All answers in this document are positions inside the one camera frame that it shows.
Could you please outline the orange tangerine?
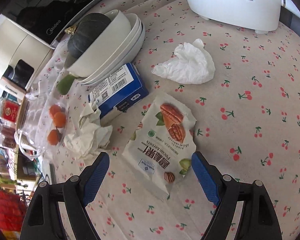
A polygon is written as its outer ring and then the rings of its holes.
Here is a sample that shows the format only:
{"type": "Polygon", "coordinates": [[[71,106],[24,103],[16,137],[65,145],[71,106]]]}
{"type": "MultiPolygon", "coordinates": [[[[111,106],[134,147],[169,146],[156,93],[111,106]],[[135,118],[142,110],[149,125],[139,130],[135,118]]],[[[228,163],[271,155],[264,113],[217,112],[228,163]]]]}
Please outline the orange tangerine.
{"type": "Polygon", "coordinates": [[[49,115],[51,118],[53,118],[56,113],[59,113],[61,111],[61,107],[59,105],[54,104],[49,108],[49,115]]]}
{"type": "Polygon", "coordinates": [[[64,128],[66,125],[66,114],[63,112],[57,112],[53,116],[53,124],[56,128],[64,128]]]}
{"type": "Polygon", "coordinates": [[[53,129],[50,131],[49,135],[47,136],[47,142],[52,145],[56,146],[61,140],[61,134],[58,129],[53,129]]]}

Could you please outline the cream crumpled paper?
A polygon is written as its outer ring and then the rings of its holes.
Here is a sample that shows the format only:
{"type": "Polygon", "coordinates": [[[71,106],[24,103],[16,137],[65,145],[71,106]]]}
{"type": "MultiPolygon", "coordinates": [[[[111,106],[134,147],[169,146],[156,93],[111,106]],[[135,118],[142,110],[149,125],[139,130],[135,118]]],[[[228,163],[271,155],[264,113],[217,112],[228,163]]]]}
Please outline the cream crumpled paper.
{"type": "Polygon", "coordinates": [[[101,125],[101,110],[96,102],[88,103],[80,114],[78,131],[64,137],[64,144],[75,159],[98,155],[110,143],[113,127],[101,125]]]}

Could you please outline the pecan snack wrapper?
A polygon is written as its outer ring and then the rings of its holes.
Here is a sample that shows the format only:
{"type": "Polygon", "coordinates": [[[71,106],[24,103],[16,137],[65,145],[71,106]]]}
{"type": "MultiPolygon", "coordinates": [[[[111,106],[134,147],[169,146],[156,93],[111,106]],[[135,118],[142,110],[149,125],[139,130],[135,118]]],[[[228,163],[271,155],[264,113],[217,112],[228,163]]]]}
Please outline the pecan snack wrapper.
{"type": "Polygon", "coordinates": [[[159,94],[123,151],[136,178],[161,200],[168,198],[173,185],[191,167],[195,124],[186,105],[166,93],[159,94]]]}

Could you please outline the clear glass jar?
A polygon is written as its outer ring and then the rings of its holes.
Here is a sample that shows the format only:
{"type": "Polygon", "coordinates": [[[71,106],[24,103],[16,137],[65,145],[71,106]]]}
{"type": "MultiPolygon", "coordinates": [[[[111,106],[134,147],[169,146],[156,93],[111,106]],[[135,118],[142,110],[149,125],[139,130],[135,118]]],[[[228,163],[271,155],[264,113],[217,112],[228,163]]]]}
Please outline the clear glass jar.
{"type": "Polygon", "coordinates": [[[62,143],[65,135],[64,128],[56,128],[49,115],[49,108],[52,105],[59,105],[62,112],[66,114],[66,125],[68,123],[68,112],[66,106],[56,98],[48,97],[47,94],[37,96],[26,95],[23,99],[16,122],[15,141],[19,146],[19,151],[28,159],[43,155],[62,143]],[[47,142],[47,136],[53,129],[58,129],[61,134],[61,140],[56,146],[47,142]]]}

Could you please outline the cherry print tablecloth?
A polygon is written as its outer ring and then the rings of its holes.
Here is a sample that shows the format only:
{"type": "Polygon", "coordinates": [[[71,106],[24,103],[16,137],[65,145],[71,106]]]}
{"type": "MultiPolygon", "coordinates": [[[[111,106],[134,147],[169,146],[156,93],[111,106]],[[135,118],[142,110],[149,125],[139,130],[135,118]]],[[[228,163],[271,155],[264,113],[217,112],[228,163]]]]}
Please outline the cherry print tablecloth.
{"type": "Polygon", "coordinates": [[[154,98],[167,93],[197,122],[197,150],[237,181],[263,181],[283,239],[300,234],[300,37],[287,26],[266,35],[205,21],[187,0],[102,0],[95,12],[135,13],[146,27],[133,60],[149,95],[111,125],[109,172],[87,211],[102,239],[200,239],[212,215],[192,171],[167,200],[148,192],[122,158],[154,98]],[[212,81],[180,85],[152,74],[175,47],[200,38],[215,63],[212,81]]]}

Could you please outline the blue white small box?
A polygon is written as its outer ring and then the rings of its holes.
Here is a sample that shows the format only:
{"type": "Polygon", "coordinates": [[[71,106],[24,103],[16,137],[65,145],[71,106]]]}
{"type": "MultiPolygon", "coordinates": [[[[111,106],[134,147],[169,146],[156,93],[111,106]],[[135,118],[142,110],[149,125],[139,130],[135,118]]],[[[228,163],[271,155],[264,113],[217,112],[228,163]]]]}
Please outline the blue white small box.
{"type": "Polygon", "coordinates": [[[112,111],[126,112],[148,94],[136,67],[127,63],[99,83],[88,95],[88,101],[96,103],[100,118],[104,119],[112,111]]]}

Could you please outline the white crumpled tissue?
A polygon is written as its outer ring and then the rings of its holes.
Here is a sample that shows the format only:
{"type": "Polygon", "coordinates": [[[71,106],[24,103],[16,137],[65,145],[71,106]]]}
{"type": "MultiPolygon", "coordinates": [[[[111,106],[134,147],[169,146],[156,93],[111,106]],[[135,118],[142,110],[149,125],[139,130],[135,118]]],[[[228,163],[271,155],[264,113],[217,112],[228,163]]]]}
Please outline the white crumpled tissue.
{"type": "Polygon", "coordinates": [[[215,64],[198,38],[193,43],[184,42],[174,50],[174,58],[155,65],[152,73],[182,85],[200,85],[214,78],[215,64]]]}

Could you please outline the white air fryer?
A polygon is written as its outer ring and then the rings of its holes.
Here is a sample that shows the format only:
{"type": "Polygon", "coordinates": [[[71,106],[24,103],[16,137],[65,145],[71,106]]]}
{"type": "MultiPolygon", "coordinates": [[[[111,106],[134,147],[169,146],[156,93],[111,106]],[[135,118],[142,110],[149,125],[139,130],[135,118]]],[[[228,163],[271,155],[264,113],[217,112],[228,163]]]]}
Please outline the white air fryer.
{"type": "Polygon", "coordinates": [[[0,85],[23,99],[54,49],[4,15],[0,15],[0,85]]]}

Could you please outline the stacked white plates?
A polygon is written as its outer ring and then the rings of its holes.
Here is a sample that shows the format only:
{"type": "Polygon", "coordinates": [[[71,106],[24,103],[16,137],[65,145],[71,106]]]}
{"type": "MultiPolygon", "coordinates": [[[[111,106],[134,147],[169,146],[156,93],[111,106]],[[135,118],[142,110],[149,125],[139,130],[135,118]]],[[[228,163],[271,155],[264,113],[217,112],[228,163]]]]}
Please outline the stacked white plates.
{"type": "Polygon", "coordinates": [[[105,77],[115,72],[122,65],[132,62],[136,57],[144,42],[144,25],[137,14],[127,14],[126,18],[128,18],[129,22],[133,25],[126,39],[113,55],[98,68],[98,70],[93,72],[93,74],[85,79],[77,78],[76,80],[79,83],[91,85],[93,83],[101,82],[105,77]]]}

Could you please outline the dark green pumpkin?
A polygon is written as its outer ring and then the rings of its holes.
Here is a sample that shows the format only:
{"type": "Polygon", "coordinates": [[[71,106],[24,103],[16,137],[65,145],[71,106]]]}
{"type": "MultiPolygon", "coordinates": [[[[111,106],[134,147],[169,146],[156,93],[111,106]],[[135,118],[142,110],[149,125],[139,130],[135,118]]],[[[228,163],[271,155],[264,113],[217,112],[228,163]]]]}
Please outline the dark green pumpkin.
{"type": "Polygon", "coordinates": [[[78,59],[110,23],[111,20],[106,15],[92,13],[84,16],[77,24],[66,28],[64,32],[70,34],[68,41],[70,55],[78,59]]]}

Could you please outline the white bowl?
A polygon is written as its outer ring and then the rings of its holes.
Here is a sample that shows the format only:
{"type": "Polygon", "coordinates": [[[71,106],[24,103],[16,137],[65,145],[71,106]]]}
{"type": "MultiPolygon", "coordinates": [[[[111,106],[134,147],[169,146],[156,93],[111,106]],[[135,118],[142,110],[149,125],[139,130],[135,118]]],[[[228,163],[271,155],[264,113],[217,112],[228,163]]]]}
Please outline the white bowl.
{"type": "Polygon", "coordinates": [[[97,71],[120,47],[131,40],[132,24],[120,10],[105,13],[111,23],[78,58],[68,55],[64,68],[75,77],[86,78],[97,71]]]}

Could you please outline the black microwave oven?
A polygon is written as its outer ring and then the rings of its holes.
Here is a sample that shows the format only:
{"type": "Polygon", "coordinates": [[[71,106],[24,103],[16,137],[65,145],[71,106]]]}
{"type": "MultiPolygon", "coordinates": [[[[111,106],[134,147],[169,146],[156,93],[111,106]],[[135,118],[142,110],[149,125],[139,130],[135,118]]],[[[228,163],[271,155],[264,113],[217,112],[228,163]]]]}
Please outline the black microwave oven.
{"type": "Polygon", "coordinates": [[[47,44],[93,0],[6,0],[1,13],[47,44]]]}

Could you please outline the white electric cooking pot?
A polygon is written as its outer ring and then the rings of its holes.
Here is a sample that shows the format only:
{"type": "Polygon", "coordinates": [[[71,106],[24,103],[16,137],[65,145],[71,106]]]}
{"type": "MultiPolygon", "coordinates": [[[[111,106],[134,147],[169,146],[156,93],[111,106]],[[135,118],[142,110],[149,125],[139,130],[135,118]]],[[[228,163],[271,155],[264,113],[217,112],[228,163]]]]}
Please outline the white electric cooking pot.
{"type": "Polygon", "coordinates": [[[279,26],[281,7],[299,15],[292,0],[187,0],[190,9],[204,19],[248,28],[266,34],[279,26]]]}

